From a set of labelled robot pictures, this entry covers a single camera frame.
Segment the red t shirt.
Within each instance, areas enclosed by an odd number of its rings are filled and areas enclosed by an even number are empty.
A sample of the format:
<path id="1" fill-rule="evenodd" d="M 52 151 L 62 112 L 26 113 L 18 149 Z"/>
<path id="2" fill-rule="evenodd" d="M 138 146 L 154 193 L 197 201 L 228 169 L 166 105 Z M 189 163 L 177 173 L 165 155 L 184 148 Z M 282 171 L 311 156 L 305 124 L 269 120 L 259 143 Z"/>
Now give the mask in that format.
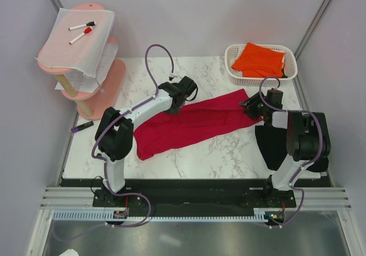
<path id="1" fill-rule="evenodd" d="M 137 156 L 144 161 L 170 149 L 180 149 L 218 135 L 251 127 L 262 121 L 244 113 L 240 102 L 247 100 L 244 89 L 181 108 L 179 114 L 161 112 L 134 131 Z"/>

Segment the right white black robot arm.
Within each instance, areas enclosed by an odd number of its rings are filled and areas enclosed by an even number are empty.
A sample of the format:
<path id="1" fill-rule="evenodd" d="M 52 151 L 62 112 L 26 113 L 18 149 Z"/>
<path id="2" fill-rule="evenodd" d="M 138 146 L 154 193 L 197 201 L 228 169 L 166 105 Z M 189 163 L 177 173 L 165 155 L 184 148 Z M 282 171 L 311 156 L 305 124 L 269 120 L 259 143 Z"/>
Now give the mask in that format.
<path id="1" fill-rule="evenodd" d="M 316 172 L 326 170 L 322 161 L 331 150 L 325 115 L 285 111 L 282 99 L 282 91 L 270 89 L 239 104 L 250 119 L 264 121 L 262 126 L 255 127 L 254 133 L 267 167 L 274 172 L 266 180 L 261 196 L 270 207 L 280 203 L 282 191 L 293 189 L 300 175 L 313 165 L 318 166 Z"/>

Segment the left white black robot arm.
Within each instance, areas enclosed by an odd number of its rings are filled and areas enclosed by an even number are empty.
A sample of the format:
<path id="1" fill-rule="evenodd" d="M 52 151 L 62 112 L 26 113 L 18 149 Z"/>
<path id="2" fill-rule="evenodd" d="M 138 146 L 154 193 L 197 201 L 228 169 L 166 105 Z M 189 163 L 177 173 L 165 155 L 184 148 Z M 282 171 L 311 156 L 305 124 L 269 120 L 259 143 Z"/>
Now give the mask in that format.
<path id="1" fill-rule="evenodd" d="M 155 115 L 165 112 L 178 114 L 191 95 L 195 99 L 198 86 L 189 77 L 178 83 L 164 82 L 156 92 L 125 109 L 109 107 L 104 111 L 92 149 L 92 157 L 104 164 L 104 185 L 108 188 L 106 200 L 112 206 L 125 202 L 124 162 L 133 146 L 134 131 Z"/>

